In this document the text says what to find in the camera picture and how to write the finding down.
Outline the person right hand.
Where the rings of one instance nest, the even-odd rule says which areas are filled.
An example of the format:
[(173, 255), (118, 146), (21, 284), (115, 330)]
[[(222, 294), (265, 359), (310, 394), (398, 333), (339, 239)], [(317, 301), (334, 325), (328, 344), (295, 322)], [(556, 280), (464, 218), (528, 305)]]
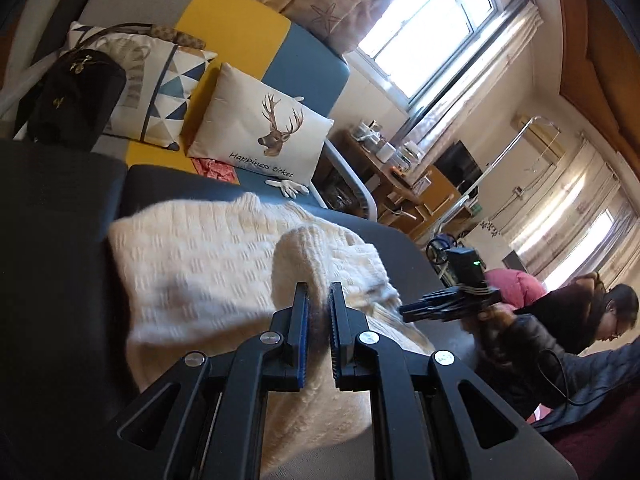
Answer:
[(514, 323), (516, 316), (508, 304), (493, 304), (487, 309), (480, 311), (477, 318), (493, 330), (502, 332)]

